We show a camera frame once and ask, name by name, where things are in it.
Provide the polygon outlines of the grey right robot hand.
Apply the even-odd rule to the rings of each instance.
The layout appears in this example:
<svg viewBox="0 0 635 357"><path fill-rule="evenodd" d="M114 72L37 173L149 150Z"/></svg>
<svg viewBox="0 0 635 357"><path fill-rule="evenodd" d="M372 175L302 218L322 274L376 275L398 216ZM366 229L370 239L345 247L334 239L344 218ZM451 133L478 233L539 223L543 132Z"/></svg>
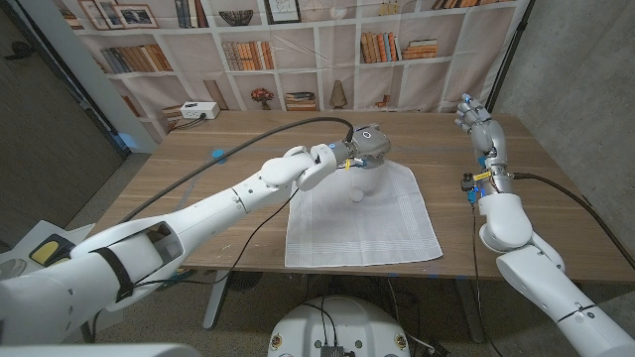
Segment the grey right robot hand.
<svg viewBox="0 0 635 357"><path fill-rule="evenodd" d="M508 164L506 138L502 126L477 99L467 93L457 104L454 123L465 132L487 169L505 170Z"/></svg>

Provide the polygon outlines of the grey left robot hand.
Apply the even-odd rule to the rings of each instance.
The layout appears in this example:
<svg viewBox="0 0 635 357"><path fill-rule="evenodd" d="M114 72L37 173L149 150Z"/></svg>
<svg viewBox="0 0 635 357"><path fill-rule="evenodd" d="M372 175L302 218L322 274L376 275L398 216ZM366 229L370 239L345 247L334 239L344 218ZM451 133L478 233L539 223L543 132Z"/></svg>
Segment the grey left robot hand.
<svg viewBox="0 0 635 357"><path fill-rule="evenodd" d="M378 124L370 124L354 129L349 141L335 142L332 150L339 165L370 170L384 164L391 142Z"/></svg>

